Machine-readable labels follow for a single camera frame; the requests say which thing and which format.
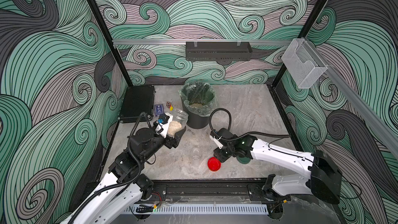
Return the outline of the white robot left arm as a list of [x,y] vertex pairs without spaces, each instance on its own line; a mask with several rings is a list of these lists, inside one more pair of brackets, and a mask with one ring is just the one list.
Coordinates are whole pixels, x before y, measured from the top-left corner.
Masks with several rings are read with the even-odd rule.
[[142,173],[144,164],[162,147],[178,147],[186,129],[167,134],[168,125],[160,130],[141,128],[131,132],[127,148],[114,160],[98,186],[63,223],[109,224],[126,208],[152,197],[153,181]]

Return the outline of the red jar lid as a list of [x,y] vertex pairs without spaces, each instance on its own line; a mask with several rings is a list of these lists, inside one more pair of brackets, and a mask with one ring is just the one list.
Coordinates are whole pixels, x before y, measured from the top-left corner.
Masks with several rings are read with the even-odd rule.
[[216,157],[211,157],[207,162],[207,166],[211,171],[215,172],[221,168],[221,162]]

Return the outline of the green jar lid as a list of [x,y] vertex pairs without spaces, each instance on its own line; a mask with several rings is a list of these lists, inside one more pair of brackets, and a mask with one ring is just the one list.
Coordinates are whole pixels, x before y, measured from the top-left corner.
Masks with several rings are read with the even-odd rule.
[[237,157],[236,159],[241,164],[249,164],[251,162],[251,159],[250,158],[246,158],[246,157],[243,157],[243,158]]

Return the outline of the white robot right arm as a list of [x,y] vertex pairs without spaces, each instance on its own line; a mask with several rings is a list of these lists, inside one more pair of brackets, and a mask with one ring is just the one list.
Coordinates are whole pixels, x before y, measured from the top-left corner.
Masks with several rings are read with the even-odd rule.
[[230,142],[213,133],[209,137],[217,145],[214,156],[221,163],[230,157],[240,157],[270,162],[294,172],[272,177],[271,191],[278,196],[313,195],[329,204],[340,203],[342,171],[325,152],[295,151],[251,135]]

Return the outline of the green-lidded oatmeal jar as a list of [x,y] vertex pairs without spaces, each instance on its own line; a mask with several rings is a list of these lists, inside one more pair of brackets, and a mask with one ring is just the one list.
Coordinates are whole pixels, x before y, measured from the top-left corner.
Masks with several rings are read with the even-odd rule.
[[172,121],[169,123],[168,136],[174,137],[175,134],[186,127],[189,115],[180,109],[174,109],[171,111],[171,115],[173,116]]

